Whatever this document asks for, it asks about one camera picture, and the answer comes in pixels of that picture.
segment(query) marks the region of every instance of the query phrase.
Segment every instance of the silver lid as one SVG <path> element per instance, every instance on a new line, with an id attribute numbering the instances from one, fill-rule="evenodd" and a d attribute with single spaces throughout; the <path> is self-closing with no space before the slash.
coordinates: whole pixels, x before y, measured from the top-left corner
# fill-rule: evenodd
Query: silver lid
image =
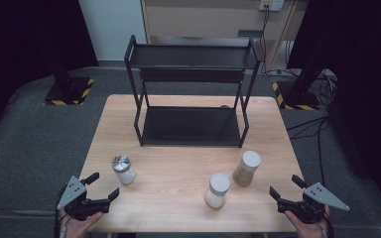
<path id="1" fill-rule="evenodd" d="M 211 177 L 209 189 L 214 195 L 224 196 L 230 188 L 230 179 L 226 174 L 218 173 Z"/>
<path id="2" fill-rule="evenodd" d="M 117 155 L 112 161 L 113 171 L 116 173 L 124 173 L 131 168 L 131 160 L 127 156 Z"/>
<path id="3" fill-rule="evenodd" d="M 242 167 L 248 172 L 255 172 L 261 165 L 261 156 L 254 151 L 247 151 L 242 156 Z"/>

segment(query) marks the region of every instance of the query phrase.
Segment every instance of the black tripod base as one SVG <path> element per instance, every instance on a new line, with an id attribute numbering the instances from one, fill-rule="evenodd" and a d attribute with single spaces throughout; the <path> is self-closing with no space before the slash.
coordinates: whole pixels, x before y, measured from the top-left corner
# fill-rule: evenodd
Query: black tripod base
<path id="1" fill-rule="evenodd" d="M 69 82 L 55 81 L 45 98 L 46 105 L 77 105 L 88 95 L 93 79 L 89 77 L 71 77 Z"/>
<path id="2" fill-rule="evenodd" d="M 320 110 L 317 97 L 311 91 L 308 91 L 303 97 L 297 97 L 292 94 L 292 81 L 278 81 L 273 84 L 277 101 L 281 109 L 297 110 Z"/>

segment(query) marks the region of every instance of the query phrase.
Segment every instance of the white container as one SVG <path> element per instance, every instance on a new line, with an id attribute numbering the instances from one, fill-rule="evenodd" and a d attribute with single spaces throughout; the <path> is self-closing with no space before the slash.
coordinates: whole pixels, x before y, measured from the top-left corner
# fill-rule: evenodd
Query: white container
<path id="1" fill-rule="evenodd" d="M 131 167 L 132 162 L 127 156 L 117 155 L 112 163 L 113 171 L 116 172 L 119 180 L 122 184 L 129 184 L 135 180 L 136 174 L 134 169 Z"/>
<path id="2" fill-rule="evenodd" d="M 211 177 L 205 202 L 213 208 L 220 208 L 225 203 L 225 194 L 230 188 L 230 179 L 226 174 L 218 173 Z"/>
<path id="3" fill-rule="evenodd" d="M 255 171 L 261 165 L 261 157 L 254 151 L 243 153 L 237 169 L 233 173 L 234 181 L 241 186 L 248 186 L 252 182 Z"/>

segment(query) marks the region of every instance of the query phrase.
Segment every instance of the gray carpet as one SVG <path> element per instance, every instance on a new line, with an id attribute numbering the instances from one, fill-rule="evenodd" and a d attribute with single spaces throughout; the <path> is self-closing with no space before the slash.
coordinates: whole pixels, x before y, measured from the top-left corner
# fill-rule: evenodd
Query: gray carpet
<path id="1" fill-rule="evenodd" d="M 71 75 L 95 79 L 83 105 L 43 105 L 54 82 L 50 76 L 19 88 L 2 115 L 0 237 L 52 237 L 53 218 L 43 216 L 42 211 L 53 211 L 59 189 L 70 176 L 79 176 L 107 96 L 131 93 L 127 73 L 121 69 L 84 68 Z M 252 95 L 275 96 L 272 83 L 278 79 L 290 80 L 259 75 Z M 152 94 L 235 93 L 235 87 L 215 83 L 187 86 L 156 83 L 149 85 L 148 90 Z M 287 128 L 327 115 L 324 106 L 318 111 L 281 110 L 281 113 Z M 289 135 L 292 137 L 301 129 L 292 130 Z M 317 130 L 315 125 L 299 136 L 312 135 Z M 320 181 L 318 137 L 295 139 L 292 143 L 306 181 Z M 373 180 L 360 179 L 351 171 L 330 125 L 320 132 L 320 144 L 325 184 L 351 207 L 349 212 L 331 211 L 336 237 L 381 237 L 380 190 Z M 9 210 L 37 210 L 43 214 L 20 216 L 4 212 Z M 270 234 L 270 237 L 289 235 L 294 234 Z"/>

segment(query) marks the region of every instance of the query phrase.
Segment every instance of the electrical outlet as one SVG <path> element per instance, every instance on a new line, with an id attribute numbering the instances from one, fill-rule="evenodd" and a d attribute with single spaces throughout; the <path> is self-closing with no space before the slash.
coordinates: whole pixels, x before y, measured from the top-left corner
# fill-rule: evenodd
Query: electrical outlet
<path id="1" fill-rule="evenodd" d="M 271 8 L 272 1 L 273 0 L 261 0 L 261 3 L 259 4 L 259 10 L 265 11 L 265 10 L 267 10 L 267 8 L 266 8 L 267 6 L 268 6 L 268 8 Z"/>
<path id="2" fill-rule="evenodd" d="M 269 11 L 279 12 L 283 8 L 284 0 L 261 0 L 259 4 L 260 11 L 266 11 L 268 7 Z"/>

